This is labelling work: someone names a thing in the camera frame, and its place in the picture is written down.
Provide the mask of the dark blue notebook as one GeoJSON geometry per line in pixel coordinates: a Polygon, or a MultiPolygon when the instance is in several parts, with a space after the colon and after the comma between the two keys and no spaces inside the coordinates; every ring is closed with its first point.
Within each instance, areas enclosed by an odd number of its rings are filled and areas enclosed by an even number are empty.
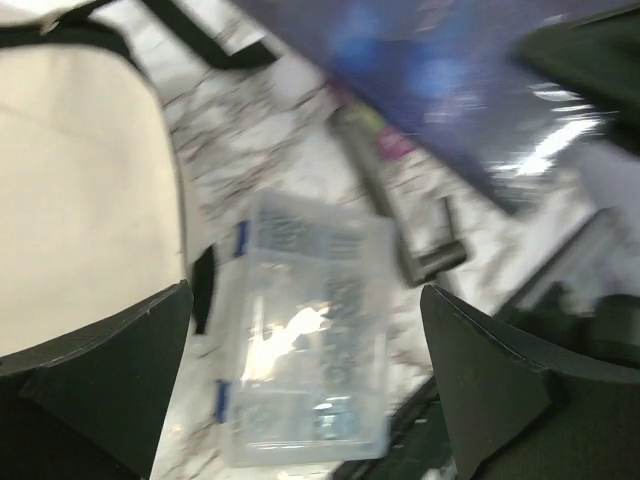
{"type": "Polygon", "coordinates": [[[268,32],[508,213],[609,115],[522,66],[518,41],[604,1],[243,1],[268,32]]]}

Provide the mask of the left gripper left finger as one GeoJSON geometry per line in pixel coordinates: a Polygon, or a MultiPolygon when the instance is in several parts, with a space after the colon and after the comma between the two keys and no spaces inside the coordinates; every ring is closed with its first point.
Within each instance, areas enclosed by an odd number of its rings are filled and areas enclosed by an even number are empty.
{"type": "Polygon", "coordinates": [[[2,357],[2,478],[149,478],[191,310],[182,281],[2,357]]]}

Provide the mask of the purple treehouse book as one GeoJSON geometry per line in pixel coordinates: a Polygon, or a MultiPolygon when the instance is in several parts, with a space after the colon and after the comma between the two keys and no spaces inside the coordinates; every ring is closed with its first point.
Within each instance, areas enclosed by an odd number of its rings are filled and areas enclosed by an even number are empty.
{"type": "Polygon", "coordinates": [[[384,162],[397,162],[416,150],[415,145],[393,127],[386,125],[375,138],[377,149],[384,162]]]}

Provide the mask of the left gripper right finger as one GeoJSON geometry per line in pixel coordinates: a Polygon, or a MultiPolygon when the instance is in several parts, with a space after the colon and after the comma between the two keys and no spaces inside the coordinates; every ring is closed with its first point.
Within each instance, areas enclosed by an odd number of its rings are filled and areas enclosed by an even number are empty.
{"type": "Polygon", "coordinates": [[[423,327],[461,479],[636,479],[639,372],[497,321],[439,287],[423,327]]]}

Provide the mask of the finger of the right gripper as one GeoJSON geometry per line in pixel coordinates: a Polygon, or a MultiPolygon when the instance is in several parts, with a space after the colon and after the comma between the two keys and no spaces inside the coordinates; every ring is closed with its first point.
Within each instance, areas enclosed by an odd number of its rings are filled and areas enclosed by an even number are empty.
{"type": "Polygon", "coordinates": [[[523,4],[509,56],[547,127],[639,148],[639,6],[523,4]]]}

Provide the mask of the cream canvas backpack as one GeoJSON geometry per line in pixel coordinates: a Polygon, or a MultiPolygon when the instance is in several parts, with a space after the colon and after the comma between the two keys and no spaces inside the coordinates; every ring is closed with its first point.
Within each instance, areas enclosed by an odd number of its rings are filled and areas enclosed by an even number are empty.
{"type": "Polygon", "coordinates": [[[209,314],[215,249],[160,100],[92,4],[1,8],[1,352],[189,281],[209,314]]]}

